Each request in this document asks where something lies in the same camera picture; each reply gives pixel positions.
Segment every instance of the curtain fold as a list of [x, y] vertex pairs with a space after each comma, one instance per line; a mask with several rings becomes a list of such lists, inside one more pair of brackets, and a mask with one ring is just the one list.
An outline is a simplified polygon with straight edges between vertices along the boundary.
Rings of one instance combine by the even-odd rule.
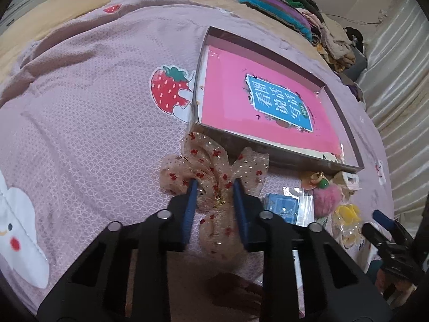
[[414, 234], [429, 190], [429, 21], [416, 0], [395, 1], [357, 82], [386, 149], [395, 214]]

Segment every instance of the silver rivet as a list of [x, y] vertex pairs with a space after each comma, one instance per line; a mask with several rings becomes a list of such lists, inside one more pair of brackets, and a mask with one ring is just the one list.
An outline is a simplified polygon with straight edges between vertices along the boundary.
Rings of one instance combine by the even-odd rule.
[[119, 221], [112, 221], [108, 226], [107, 229], [109, 231], [115, 232], [120, 230], [122, 227], [122, 224]]
[[310, 223], [308, 224], [308, 228], [313, 232], [321, 232], [323, 230], [323, 226], [319, 223]]
[[269, 220], [272, 218], [272, 213], [270, 211], [262, 211], [259, 213], [259, 217], [265, 220]]
[[159, 219], [168, 219], [171, 217], [171, 212], [169, 210], [162, 210], [157, 213]]

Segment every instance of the red cheek spot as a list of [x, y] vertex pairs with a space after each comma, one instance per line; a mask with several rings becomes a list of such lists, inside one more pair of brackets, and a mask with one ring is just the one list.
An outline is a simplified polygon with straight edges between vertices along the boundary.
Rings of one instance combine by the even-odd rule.
[[14, 251], [19, 251], [21, 249], [21, 245], [16, 237], [12, 237], [10, 239], [10, 246]]

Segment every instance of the pink paper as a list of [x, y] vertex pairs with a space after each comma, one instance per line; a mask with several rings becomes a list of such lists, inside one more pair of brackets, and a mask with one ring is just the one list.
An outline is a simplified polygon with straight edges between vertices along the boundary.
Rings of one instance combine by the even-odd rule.
[[[284, 128], [249, 102], [245, 77], [257, 76], [289, 88], [305, 103], [313, 132]], [[340, 142], [317, 95], [296, 80], [235, 53], [209, 46], [201, 122], [222, 130], [255, 136], [297, 148], [339, 155]]]

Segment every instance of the box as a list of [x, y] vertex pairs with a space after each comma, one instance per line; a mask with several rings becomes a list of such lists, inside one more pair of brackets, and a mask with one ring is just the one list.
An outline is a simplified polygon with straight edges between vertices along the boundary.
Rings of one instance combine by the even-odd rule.
[[325, 83], [281, 55], [214, 27], [198, 61], [190, 130], [210, 136], [232, 159], [250, 146], [282, 168], [326, 174], [364, 168]]

